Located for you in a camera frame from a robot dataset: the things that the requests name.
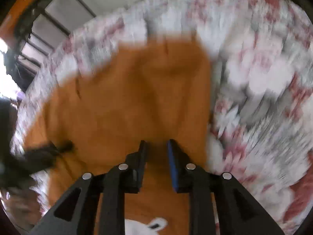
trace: orange cloth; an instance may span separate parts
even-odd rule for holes
[[[175,139],[192,161],[205,166],[210,63],[192,40],[120,46],[91,78],[77,76],[58,87],[25,138],[25,147],[48,140],[74,143],[50,173],[53,205],[85,172],[101,174],[152,143],[139,194],[126,194],[125,218],[168,221],[160,234],[188,234],[188,195],[172,189],[165,143]]]

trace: round metal pin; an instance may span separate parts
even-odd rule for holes
[[[225,172],[225,173],[223,173],[223,178],[229,180],[232,178],[232,175],[228,172]]]
[[[128,165],[127,165],[127,164],[120,164],[120,165],[118,166],[118,168],[119,168],[120,170],[126,170],[126,169],[128,169]]]
[[[187,169],[190,169],[190,170],[193,170],[193,169],[196,168],[196,166],[195,166],[194,164],[187,164],[187,165],[186,165],[186,168],[187,168]]]
[[[91,173],[85,173],[84,175],[83,175],[83,179],[84,180],[88,180],[88,179],[90,179],[91,178]]]

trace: triangular cutout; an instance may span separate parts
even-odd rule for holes
[[[234,196],[243,221],[248,221],[256,216],[253,207],[237,189],[234,189]]]
[[[54,216],[70,222],[73,218],[74,210],[81,193],[80,188],[75,188],[73,192],[54,211]]]

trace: orange object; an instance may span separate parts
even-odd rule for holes
[[[24,141],[25,147],[65,140],[75,146],[50,171],[50,204],[82,174],[108,172],[145,140],[151,147],[143,186],[126,194],[125,217],[144,224],[162,217],[168,226],[159,234],[187,235],[188,195],[172,189],[166,142],[177,140],[205,167],[209,93],[210,62],[195,40],[120,46],[95,76],[58,87]]]
[[[2,38],[10,48],[14,48],[16,44],[14,28],[18,22],[18,18],[32,1],[34,0],[16,0],[0,26],[0,38]]]

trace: floral bedsheet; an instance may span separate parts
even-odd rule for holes
[[[196,32],[214,63],[208,170],[231,172],[293,234],[313,206],[313,27],[289,0],[146,0],[97,17],[49,55],[19,111],[12,152],[51,90],[119,42]],[[34,176],[45,210],[47,173]]]

